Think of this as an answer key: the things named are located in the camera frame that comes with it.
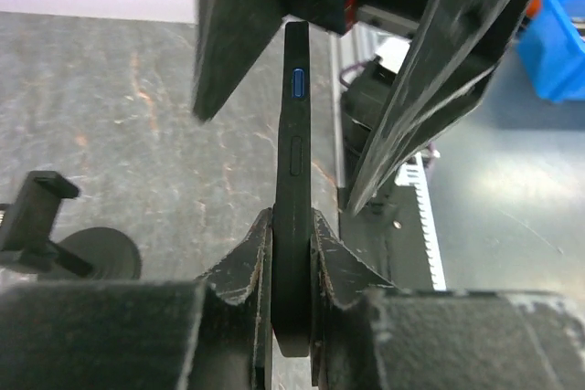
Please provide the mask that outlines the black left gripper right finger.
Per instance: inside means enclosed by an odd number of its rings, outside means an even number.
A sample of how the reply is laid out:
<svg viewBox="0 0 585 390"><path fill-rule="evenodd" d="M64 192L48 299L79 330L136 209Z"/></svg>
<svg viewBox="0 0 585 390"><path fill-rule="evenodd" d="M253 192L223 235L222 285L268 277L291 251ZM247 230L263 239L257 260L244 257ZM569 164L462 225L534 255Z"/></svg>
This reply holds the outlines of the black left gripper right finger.
<svg viewBox="0 0 585 390"><path fill-rule="evenodd" d="M584 320L559 295L398 289L320 213L311 250L312 371L323 389L584 386Z"/></svg>

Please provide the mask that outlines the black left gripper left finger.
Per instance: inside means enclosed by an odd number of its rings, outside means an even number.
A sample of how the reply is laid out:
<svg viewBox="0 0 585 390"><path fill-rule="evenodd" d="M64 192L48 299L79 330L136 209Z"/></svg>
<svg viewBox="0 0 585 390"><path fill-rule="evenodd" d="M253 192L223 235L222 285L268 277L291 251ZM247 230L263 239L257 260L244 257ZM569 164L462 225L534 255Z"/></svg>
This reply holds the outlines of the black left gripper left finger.
<svg viewBox="0 0 585 390"><path fill-rule="evenodd" d="M190 281L21 282L1 294L4 389L267 389L269 221Z"/></svg>

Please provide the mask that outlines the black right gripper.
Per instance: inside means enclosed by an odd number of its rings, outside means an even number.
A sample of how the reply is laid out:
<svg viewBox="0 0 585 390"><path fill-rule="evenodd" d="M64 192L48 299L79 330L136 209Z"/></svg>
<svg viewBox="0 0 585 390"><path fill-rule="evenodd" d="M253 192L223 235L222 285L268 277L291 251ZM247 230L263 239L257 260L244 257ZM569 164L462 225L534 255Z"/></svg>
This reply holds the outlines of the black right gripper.
<svg viewBox="0 0 585 390"><path fill-rule="evenodd" d="M464 87L492 72L530 3L282 1L288 14L340 36L359 21L378 28L391 16L420 21L356 168L347 201L347 210L353 215L424 143L475 107L472 101L459 103ZM193 113L200 121L217 115L280 29L282 1L197 0L192 98Z"/></svg>

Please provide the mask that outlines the black smartphone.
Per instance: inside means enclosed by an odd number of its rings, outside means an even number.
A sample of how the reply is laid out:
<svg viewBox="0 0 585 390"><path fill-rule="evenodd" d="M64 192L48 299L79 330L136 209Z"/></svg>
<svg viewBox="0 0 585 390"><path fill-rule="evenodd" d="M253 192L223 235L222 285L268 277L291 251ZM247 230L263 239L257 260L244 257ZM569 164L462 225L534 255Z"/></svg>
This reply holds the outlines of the black smartphone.
<svg viewBox="0 0 585 390"><path fill-rule="evenodd" d="M294 21L285 26L271 270L271 324L289 358L309 354L312 216L309 24Z"/></svg>

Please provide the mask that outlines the black phone stand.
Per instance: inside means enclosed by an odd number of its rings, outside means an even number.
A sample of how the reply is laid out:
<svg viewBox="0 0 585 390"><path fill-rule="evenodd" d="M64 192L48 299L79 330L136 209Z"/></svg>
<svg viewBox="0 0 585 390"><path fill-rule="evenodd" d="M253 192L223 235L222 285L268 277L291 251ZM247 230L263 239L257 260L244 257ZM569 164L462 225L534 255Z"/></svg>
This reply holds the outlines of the black phone stand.
<svg viewBox="0 0 585 390"><path fill-rule="evenodd" d="M139 279L139 249L118 229L90 227L51 239L62 202L79 195L58 172L29 172L14 203L1 205L1 267L41 280Z"/></svg>

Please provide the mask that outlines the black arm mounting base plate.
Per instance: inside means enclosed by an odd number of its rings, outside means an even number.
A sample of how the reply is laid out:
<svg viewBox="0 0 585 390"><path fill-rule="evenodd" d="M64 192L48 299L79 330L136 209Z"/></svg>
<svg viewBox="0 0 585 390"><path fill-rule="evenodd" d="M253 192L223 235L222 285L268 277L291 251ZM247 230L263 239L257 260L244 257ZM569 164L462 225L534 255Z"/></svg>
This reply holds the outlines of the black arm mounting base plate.
<svg viewBox="0 0 585 390"><path fill-rule="evenodd" d="M341 96L346 185L353 183L372 125L378 119L385 87L354 85ZM369 267L397 287L432 290L415 187L389 178L355 216L339 217L341 239Z"/></svg>

